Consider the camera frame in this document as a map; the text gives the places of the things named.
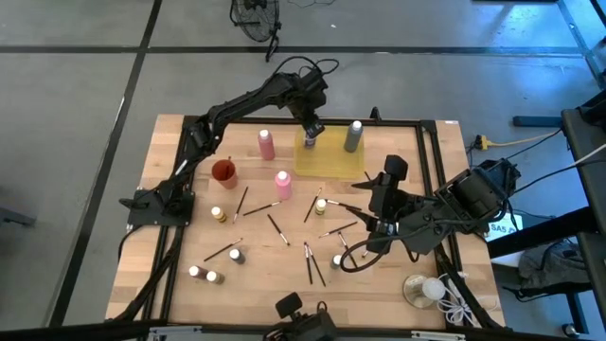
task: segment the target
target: concrete floor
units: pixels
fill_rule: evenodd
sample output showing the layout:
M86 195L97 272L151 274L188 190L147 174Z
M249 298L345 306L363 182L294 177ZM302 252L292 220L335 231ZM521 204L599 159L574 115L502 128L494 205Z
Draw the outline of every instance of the concrete floor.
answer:
M598 42L606 30L587 1L565 4L601 63ZM554 4L337 0L330 7L308 9L286 1L280 5L285 46L577 46ZM139 45L151 9L152 0L3 1L0 51L2 45ZM259 45L227 21L227 12L227 2L221 0L165 1L151 45ZM467 143L477 134L510 141L548 133L513 128L510 118L556 116L598 91L580 55L306 55L341 61L326 77L329 102L319 110L321 116L367 117L376 105L384 117L456 119ZM203 114L211 105L257 88L286 57L277 54L270 63L260 54L242 53L146 57L67 324L104 317L127 217L117 199L131 196L138 183L156 115ZM44 324L133 61L133 54L0 53L0 141L10 146L2 152L0 205L38 217L31 228L0 228L2 330ZM289 71L297 69L288 66ZM289 113L268 108L258 115ZM517 150L478 152L474 163ZM522 184L571 160L565 139L558 136L515 161ZM559 215L584 206L584 200L577 174L569 171L521 193L512 203L537 214ZM507 292L500 294L514 330L561 335L560 324L570 322L564 297L521 304ZM603 339L593 294L584 294L582 300L590 337Z

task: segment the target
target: pink container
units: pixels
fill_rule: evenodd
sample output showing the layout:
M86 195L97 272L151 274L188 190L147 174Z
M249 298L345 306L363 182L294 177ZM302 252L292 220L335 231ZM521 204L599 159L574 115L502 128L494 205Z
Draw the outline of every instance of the pink container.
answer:
M291 186L291 175L286 171L282 170L276 174L276 189L277 196L280 200L286 200L293 195L293 188Z
M276 157L274 150L274 139L267 130L258 132L258 148L261 150L263 160L273 160Z

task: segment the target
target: fan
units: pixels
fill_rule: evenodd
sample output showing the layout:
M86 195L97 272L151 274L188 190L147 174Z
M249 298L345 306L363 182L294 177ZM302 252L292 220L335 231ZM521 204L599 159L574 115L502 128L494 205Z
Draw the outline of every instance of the fan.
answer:
M232 0L229 20L255 42L272 39L265 54L265 61L269 62L279 43L277 31L282 28L279 14L279 0Z

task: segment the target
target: orange cup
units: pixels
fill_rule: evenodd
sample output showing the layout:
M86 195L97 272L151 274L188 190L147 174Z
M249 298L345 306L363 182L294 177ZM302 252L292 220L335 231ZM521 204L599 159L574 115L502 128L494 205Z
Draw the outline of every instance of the orange cup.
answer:
M232 189L238 185L236 165L231 160L219 160L212 166L212 177L225 189Z

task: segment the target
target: small bottle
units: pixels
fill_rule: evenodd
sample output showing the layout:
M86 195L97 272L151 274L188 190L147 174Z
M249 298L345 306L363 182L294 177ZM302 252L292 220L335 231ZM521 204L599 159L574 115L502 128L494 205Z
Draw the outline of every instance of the small bottle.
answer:
M343 146L347 152L353 153L358 149L362 130L362 122L360 121L353 121L349 124L348 136L345 138L345 145Z
M225 221L227 220L227 216L225 215L225 212L223 212L223 210L220 207L212 207L212 209L210 210L210 213L212 213L212 216L215 217L215 219L219 222L219 223L225 223Z
M293 188L291 186L291 175L286 171L281 170L276 174L276 189L277 196L280 200L287 200L293 195Z
M307 135L307 133L305 133L305 144L304 144L305 148L307 148L307 149L313 148L313 146L315 146L315 139L316 139L316 137L311 138L309 135Z
M225 276L214 271L208 271L208 273L206 274L206 280L213 284L221 284L225 280Z
M332 261L330 262L330 267L334 270L337 270L341 267L341 255L336 255L332 258Z
M273 160L276 157L274 149L274 139L268 130L258 132L258 148L261 151L263 160Z
M193 278L206 279L207 273L208 273L208 270L203 269L196 265L189 268L189 275L192 276Z
M246 261L246 257L239 249L232 249L229 251L229 258L240 265L244 264Z
M322 215L322 214L324 214L325 210L326 210L326 200L320 199L317 202L315 202L315 214Z

